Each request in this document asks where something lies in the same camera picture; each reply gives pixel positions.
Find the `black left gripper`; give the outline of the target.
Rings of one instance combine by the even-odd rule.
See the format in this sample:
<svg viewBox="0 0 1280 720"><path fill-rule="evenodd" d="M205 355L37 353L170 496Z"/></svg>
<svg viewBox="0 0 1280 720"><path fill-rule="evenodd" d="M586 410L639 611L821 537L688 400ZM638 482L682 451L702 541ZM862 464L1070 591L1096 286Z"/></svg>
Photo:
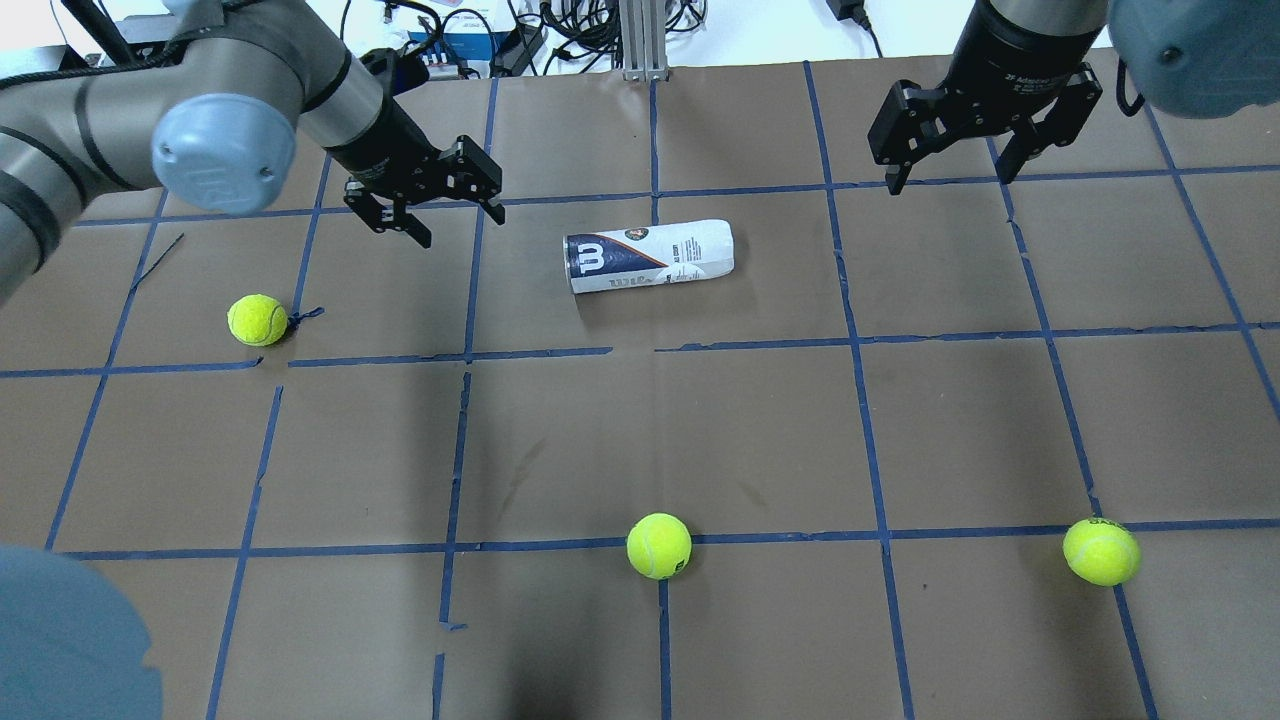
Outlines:
<svg viewBox="0 0 1280 720"><path fill-rule="evenodd" d="M349 173L346 206L366 225L385 225L422 249L433 246L433 233L407 209L422 202L472 202L495 224L507 222L498 197L500 167L481 145L461 135L448 147L435 147L392 96L383 99L370 127L325 151Z"/></svg>

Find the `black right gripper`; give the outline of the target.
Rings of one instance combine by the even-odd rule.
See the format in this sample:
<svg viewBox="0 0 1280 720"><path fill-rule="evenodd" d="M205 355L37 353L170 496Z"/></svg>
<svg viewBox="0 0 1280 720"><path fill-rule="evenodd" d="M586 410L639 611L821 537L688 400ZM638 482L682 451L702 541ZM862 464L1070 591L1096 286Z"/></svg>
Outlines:
<svg viewBox="0 0 1280 720"><path fill-rule="evenodd" d="M923 88L909 79L890 86L867 138L874 161L884 164L891 196L905 190L913 167L968 138L1010 133L995 161L1001 184L1011 184L1046 149L1066 147L1079 137L1103 88L1082 61L1060 78L1016 78L1002 70Z"/></svg>

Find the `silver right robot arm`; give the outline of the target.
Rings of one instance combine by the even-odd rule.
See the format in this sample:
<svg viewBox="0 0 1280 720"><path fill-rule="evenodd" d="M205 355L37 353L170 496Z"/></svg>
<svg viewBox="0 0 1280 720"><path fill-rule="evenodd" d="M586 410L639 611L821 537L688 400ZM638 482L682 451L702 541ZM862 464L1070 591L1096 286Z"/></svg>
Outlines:
<svg viewBox="0 0 1280 720"><path fill-rule="evenodd" d="M1105 94L1087 60L1101 35L1117 56L1121 114L1216 119L1277 101L1277 33L1275 1L977 1L937 86L890 87L869 150L899 195L925 158L1007 136L995 163L1007 184L1076 141Z"/></svg>

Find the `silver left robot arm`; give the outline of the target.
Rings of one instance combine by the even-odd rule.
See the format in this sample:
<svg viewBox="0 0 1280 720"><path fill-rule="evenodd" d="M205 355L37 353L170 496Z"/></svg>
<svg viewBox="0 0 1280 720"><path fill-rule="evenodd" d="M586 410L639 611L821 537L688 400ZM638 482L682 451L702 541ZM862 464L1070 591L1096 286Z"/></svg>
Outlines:
<svg viewBox="0 0 1280 720"><path fill-rule="evenodd" d="M429 246L412 208L472 202L506 223L503 172L471 137L438 147L303 1L172 1L179 29L129 65L3 81L3 297L40 273L97 199L161 187L248 215L280 196L298 135L348 172L375 232Z"/></svg>

